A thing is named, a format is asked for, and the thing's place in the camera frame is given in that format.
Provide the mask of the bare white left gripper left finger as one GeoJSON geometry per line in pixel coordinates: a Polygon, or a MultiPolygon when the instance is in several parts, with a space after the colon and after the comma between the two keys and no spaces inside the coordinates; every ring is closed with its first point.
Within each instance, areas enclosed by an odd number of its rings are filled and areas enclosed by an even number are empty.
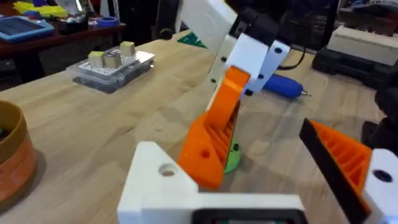
{"type": "Polygon", "coordinates": [[[198,185],[155,142],[142,141],[134,152],[121,194],[119,223],[190,223],[189,200],[198,185]]]}

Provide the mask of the white orange left gripper right finger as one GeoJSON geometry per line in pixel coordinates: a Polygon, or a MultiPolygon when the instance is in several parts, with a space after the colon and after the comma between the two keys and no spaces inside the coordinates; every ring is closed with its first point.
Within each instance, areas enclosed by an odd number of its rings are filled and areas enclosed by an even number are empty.
{"type": "Polygon", "coordinates": [[[397,146],[368,147],[312,119],[299,138],[350,223],[397,223],[397,146]]]}

